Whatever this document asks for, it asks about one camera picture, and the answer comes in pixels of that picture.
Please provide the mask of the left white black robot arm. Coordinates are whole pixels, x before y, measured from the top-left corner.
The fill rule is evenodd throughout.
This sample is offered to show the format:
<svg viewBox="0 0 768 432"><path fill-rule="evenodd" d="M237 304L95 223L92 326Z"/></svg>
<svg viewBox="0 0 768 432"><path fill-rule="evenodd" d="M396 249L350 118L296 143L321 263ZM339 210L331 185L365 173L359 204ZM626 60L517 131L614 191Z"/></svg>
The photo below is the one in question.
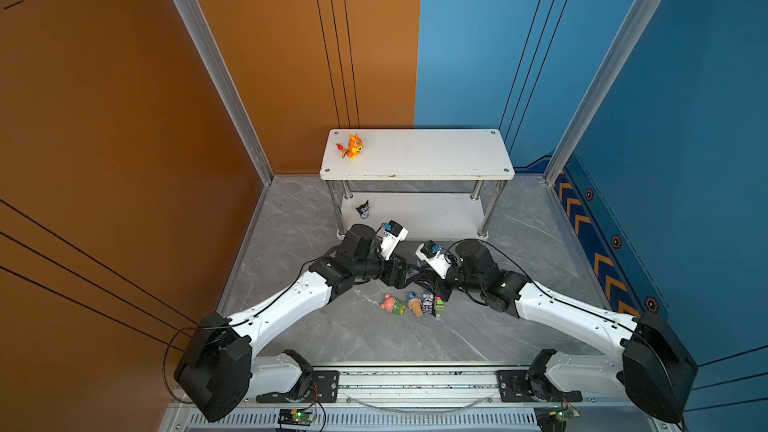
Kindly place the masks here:
<svg viewBox="0 0 768 432"><path fill-rule="evenodd" d="M300 267L295 281L256 306L224 317L213 312L193 335L173 373L203 416L217 422L246 400L313 396L312 365L294 350L261 351L277 336L365 280L402 289L413 266L396 255L408 231L395 221L375 230L353 225L343 240Z"/></svg>

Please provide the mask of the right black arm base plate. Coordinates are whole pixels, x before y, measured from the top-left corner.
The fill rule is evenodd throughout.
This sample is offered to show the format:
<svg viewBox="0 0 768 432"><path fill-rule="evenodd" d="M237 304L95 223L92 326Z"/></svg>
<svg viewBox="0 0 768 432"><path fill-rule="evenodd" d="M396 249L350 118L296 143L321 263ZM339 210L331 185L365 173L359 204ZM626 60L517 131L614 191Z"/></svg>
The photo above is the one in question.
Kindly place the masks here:
<svg viewBox="0 0 768 432"><path fill-rule="evenodd" d="M524 370L496 372L501 401L512 402L582 402L580 391L562 392L543 373Z"/></svg>

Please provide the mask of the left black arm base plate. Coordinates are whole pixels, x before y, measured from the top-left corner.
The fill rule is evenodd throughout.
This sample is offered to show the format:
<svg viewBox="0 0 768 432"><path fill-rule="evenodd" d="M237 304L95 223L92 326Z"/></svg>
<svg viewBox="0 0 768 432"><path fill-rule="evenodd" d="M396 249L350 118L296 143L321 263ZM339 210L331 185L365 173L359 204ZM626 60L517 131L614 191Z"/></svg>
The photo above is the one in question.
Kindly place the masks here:
<svg viewBox="0 0 768 432"><path fill-rule="evenodd" d="M260 404L335 403L340 373L337 370L313 370L303 373L297 384L286 393L268 393L256 397Z"/></svg>

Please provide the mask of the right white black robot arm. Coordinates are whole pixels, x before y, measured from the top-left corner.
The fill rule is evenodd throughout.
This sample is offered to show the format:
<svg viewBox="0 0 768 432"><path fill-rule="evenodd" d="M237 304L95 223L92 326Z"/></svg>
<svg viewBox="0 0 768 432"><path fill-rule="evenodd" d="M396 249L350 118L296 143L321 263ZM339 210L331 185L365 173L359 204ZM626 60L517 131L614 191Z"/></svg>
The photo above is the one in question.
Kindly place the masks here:
<svg viewBox="0 0 768 432"><path fill-rule="evenodd" d="M613 312L558 293L521 267L503 270L495 247L466 239L450 251L433 241L416 249L425 286L436 296L476 292L477 302L520 320L543 324L597 350L595 356L543 350L528 380L549 392L597 392L625 397L648 415L681 425L698 365L668 321L654 313Z"/></svg>

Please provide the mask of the orange fox toy figure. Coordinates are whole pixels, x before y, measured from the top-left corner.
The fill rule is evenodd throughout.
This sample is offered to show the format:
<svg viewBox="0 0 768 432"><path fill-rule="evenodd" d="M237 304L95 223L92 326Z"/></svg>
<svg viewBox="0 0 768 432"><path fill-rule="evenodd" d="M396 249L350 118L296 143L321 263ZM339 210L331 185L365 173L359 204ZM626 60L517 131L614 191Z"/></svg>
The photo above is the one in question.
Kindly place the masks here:
<svg viewBox="0 0 768 432"><path fill-rule="evenodd" d="M361 155L364 149L363 141L358 133L348 135L347 145L337 143L336 147L343 159L355 159Z"/></svg>

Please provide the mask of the black white kuromi toy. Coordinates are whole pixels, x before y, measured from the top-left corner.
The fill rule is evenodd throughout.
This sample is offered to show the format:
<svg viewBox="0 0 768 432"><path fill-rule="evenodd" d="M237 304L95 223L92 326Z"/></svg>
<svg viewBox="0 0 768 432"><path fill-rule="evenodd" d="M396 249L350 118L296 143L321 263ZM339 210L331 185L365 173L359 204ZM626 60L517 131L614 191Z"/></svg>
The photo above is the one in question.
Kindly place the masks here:
<svg viewBox="0 0 768 432"><path fill-rule="evenodd" d="M356 208L359 216L363 220L367 220L370 217L370 201L366 200L363 204Z"/></svg>

